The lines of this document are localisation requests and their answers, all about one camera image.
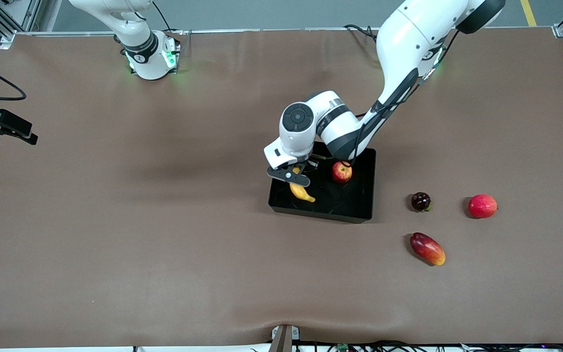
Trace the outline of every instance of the yellow banana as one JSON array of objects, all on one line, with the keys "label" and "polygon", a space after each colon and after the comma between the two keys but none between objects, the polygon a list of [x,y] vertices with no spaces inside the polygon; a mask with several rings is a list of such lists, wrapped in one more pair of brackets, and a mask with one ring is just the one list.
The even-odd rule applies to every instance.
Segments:
[{"label": "yellow banana", "polygon": [[[298,174],[299,171],[301,169],[298,166],[295,166],[292,169],[292,172],[294,172],[295,174]],[[290,184],[290,190],[292,191],[292,194],[295,195],[296,198],[302,199],[302,200],[307,200],[310,203],[314,203],[316,201],[316,199],[314,199],[314,197],[310,196],[308,194],[308,192],[305,191],[304,187],[301,187],[299,185],[295,185],[294,183]]]}]

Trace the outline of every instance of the brown table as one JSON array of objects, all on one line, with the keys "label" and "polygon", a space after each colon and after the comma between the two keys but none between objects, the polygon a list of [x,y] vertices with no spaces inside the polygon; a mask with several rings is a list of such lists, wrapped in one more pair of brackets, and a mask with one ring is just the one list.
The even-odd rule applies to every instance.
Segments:
[{"label": "brown table", "polygon": [[[0,137],[0,347],[303,339],[563,342],[563,40],[460,36],[377,150],[373,220],[274,213],[262,149],[289,103],[381,92],[374,44],[344,31],[195,34],[179,74],[128,73],[110,37],[18,36],[0,74],[34,123]],[[0,94],[13,92],[0,83]],[[434,199],[409,211],[409,194]],[[465,199],[498,199],[473,220]],[[429,234],[430,267],[407,236]]]}]

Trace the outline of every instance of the apple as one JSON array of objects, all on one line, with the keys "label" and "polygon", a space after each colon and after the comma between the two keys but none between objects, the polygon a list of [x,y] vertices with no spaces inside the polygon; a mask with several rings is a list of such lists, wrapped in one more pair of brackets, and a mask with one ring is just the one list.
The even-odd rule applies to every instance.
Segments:
[{"label": "apple", "polygon": [[420,232],[414,232],[410,238],[410,245],[414,252],[433,265],[443,265],[447,260],[444,249],[431,237]]},{"label": "apple", "polygon": [[351,179],[353,170],[348,162],[336,162],[331,168],[331,176],[337,183],[347,183]]},{"label": "apple", "polygon": [[497,212],[497,201],[487,194],[478,194],[469,202],[469,212],[473,218],[489,218]]}]

